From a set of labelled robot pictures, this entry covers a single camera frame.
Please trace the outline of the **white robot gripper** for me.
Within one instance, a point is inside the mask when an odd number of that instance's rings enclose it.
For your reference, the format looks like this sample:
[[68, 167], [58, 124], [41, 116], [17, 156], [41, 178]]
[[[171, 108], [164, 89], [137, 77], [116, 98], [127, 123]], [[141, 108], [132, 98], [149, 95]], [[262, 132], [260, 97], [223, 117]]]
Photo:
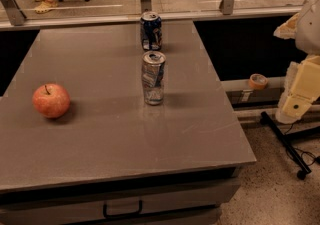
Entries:
[[292, 124], [302, 118], [320, 97], [320, 0], [305, 0], [301, 11], [276, 28], [273, 35], [294, 39], [296, 47], [308, 55], [291, 62], [284, 81], [276, 120]]

